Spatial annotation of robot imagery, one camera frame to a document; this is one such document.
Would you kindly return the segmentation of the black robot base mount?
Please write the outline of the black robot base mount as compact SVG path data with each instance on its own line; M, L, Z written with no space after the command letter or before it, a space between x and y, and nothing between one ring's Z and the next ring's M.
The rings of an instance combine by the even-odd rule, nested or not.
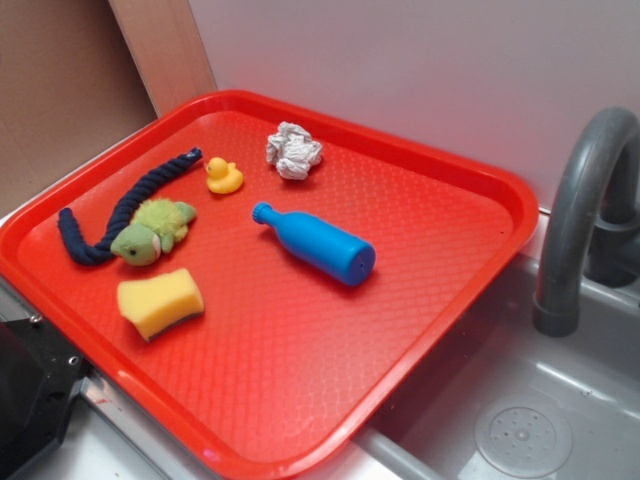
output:
M1 323L1 477L16 479L64 441L88 370L41 316Z

